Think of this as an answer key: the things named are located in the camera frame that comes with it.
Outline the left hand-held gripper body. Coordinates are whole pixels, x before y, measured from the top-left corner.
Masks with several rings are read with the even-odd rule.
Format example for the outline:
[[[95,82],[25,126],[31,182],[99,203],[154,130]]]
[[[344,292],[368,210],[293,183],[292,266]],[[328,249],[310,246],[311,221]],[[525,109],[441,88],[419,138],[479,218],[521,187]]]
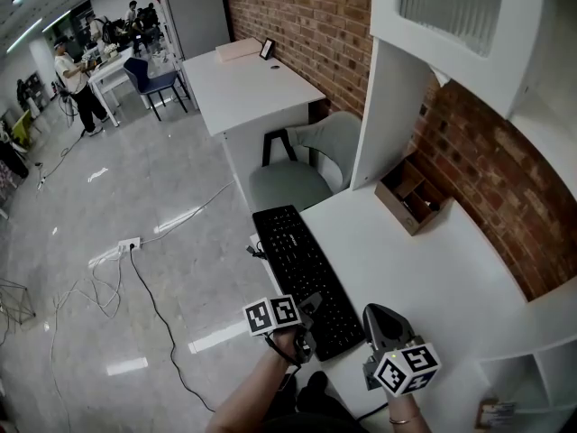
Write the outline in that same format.
[[[265,340],[277,350],[271,340],[276,330],[295,328],[295,357],[285,353],[292,364],[306,364],[316,352],[316,341],[311,328],[313,317],[322,304],[321,295],[316,292],[297,304],[292,295],[281,295],[276,298],[262,298],[243,307],[243,317],[251,336],[264,336]]]

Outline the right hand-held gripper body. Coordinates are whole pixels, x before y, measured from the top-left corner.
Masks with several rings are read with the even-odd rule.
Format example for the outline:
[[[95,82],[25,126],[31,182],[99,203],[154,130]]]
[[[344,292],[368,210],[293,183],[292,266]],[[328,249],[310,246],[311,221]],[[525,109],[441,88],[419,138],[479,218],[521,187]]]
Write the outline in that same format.
[[[442,367],[432,344],[409,322],[387,307],[371,303],[362,313],[371,355],[363,364],[368,390],[379,387],[392,397],[425,389]]]

